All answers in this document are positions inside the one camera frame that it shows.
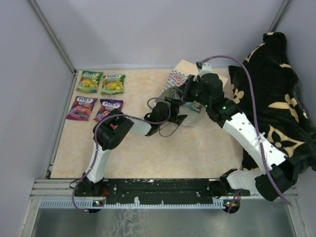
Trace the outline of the teal snack packet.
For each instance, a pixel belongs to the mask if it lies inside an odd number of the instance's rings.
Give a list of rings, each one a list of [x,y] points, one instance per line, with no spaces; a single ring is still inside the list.
[[[197,102],[187,102],[185,106],[188,107],[190,110],[200,113],[202,110],[202,105]]]

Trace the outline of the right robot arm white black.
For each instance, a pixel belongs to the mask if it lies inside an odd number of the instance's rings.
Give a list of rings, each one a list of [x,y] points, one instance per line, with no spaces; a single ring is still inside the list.
[[[284,192],[297,182],[299,159],[287,158],[258,132],[257,122],[250,122],[236,103],[224,96],[223,83],[218,75],[189,75],[179,89],[185,102],[198,102],[205,106],[208,117],[233,136],[260,169],[229,172],[220,184],[221,191],[230,196],[238,189],[256,189],[268,201],[285,198]]]

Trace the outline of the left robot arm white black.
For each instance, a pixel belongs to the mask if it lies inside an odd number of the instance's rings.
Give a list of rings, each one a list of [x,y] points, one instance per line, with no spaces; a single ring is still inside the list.
[[[92,197],[104,194],[104,171],[111,152],[116,149],[130,132],[144,136],[152,136],[160,131],[160,127],[173,122],[178,125],[187,117],[179,116],[180,107],[185,104],[179,99],[169,97],[156,98],[158,102],[151,112],[143,118],[123,113],[119,108],[113,109],[93,128],[94,148],[90,163],[82,177],[76,180],[72,198]]]

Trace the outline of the purple snack packet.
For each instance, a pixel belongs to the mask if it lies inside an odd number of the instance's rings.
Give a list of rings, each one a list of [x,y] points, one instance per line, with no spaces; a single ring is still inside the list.
[[[77,96],[66,119],[88,121],[96,101],[97,98]]]
[[[114,109],[121,110],[123,107],[123,100],[100,99],[100,104],[101,106],[94,118],[96,122],[100,122]]]

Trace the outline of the green snack packet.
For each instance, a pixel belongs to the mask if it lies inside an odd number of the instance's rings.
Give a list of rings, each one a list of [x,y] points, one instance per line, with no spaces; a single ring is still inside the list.
[[[102,82],[102,95],[123,94],[125,75],[105,75]]]
[[[103,73],[95,71],[83,71],[80,77],[77,91],[84,93],[96,93]]]

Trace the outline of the blue checkered paper bag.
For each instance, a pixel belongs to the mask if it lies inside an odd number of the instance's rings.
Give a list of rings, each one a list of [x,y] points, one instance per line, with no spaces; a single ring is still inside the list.
[[[181,60],[172,69],[159,96],[171,104],[170,123],[182,127],[192,127],[206,115],[205,105],[209,100],[207,93],[213,91],[213,86],[201,80],[204,76],[214,76],[221,80],[223,87],[228,82],[228,78],[216,74],[207,62],[198,68],[194,63]]]

